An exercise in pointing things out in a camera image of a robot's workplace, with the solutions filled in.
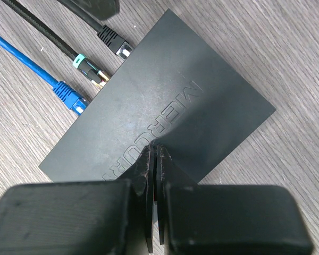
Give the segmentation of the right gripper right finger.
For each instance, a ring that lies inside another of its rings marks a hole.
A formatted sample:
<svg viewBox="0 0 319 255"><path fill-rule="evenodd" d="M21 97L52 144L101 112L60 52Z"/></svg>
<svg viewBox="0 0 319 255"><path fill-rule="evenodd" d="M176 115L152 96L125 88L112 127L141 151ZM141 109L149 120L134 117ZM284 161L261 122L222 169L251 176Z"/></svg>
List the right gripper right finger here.
<svg viewBox="0 0 319 255"><path fill-rule="evenodd" d="M277 185L199 185L156 148L155 197L166 254L312 254L292 194Z"/></svg>

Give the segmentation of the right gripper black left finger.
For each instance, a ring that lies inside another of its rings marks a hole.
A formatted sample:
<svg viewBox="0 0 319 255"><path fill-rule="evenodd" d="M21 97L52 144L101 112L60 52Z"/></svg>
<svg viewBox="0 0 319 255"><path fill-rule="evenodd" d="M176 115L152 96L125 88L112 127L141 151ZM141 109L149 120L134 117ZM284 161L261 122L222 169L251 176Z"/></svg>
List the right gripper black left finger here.
<svg viewBox="0 0 319 255"><path fill-rule="evenodd" d="M16 185L0 199L0 254L150 254L153 159L113 181Z"/></svg>

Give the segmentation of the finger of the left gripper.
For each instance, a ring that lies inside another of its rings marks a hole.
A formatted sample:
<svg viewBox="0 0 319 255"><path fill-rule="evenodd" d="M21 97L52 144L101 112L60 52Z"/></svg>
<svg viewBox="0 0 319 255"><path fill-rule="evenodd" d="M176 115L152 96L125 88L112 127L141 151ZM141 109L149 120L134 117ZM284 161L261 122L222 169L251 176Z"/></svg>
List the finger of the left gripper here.
<svg viewBox="0 0 319 255"><path fill-rule="evenodd" d="M120 11L119 0L82 0L82 7L98 20L107 20Z"/></svg>

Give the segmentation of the black network switch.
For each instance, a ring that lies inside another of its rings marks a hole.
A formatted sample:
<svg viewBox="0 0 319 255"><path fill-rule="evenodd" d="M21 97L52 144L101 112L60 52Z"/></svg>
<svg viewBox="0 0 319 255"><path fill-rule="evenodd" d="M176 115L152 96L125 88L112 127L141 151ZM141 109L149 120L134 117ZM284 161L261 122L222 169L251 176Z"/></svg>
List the black network switch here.
<svg viewBox="0 0 319 255"><path fill-rule="evenodd" d="M167 10L39 167L55 182L113 180L160 143L199 182L274 111Z"/></svg>

